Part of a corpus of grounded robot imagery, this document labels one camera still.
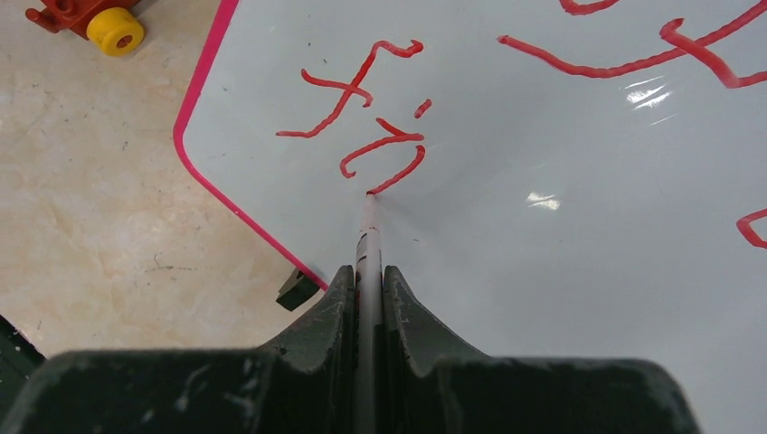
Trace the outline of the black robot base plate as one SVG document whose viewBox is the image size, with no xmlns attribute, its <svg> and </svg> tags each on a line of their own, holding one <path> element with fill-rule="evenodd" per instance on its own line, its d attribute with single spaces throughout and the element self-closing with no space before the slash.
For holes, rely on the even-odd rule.
<svg viewBox="0 0 767 434">
<path fill-rule="evenodd" d="M 1 322 L 1 420 L 33 372 L 46 361 L 33 344 L 3 316 Z"/>
</svg>

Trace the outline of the red and white marker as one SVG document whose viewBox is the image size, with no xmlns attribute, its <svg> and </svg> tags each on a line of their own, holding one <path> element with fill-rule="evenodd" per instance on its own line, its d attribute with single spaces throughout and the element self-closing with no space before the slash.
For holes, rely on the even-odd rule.
<svg viewBox="0 0 767 434">
<path fill-rule="evenodd" d="M 376 199 L 373 193 L 367 193 L 355 264 L 355 290 L 358 298 L 358 363 L 355 370 L 354 410 L 356 433 L 375 433 L 378 427 L 377 327 L 382 323 L 381 281 L 381 242 L 376 222 Z"/>
</svg>

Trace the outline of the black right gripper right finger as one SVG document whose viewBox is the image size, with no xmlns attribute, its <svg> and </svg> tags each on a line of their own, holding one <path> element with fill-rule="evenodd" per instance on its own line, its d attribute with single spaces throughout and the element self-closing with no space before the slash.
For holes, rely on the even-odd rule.
<svg viewBox="0 0 767 434">
<path fill-rule="evenodd" d="M 697 433 L 682 388 L 648 360 L 494 357 L 383 273 L 386 433 Z"/>
</svg>

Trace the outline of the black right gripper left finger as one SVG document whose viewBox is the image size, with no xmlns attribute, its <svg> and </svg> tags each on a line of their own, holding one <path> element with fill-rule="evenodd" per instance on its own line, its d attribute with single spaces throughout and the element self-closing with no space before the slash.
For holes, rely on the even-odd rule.
<svg viewBox="0 0 767 434">
<path fill-rule="evenodd" d="M 6 433 L 328 433 L 350 429 L 355 275 L 267 343 L 78 351 L 45 362 Z"/>
</svg>

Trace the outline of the pink framed whiteboard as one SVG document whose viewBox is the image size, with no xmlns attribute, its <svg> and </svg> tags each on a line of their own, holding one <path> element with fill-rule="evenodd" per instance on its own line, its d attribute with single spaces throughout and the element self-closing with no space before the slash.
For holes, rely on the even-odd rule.
<svg viewBox="0 0 767 434">
<path fill-rule="evenodd" d="M 649 359 L 766 430 L 763 1 L 223 1 L 174 140 L 320 284 L 374 192 L 479 349 Z"/>
</svg>

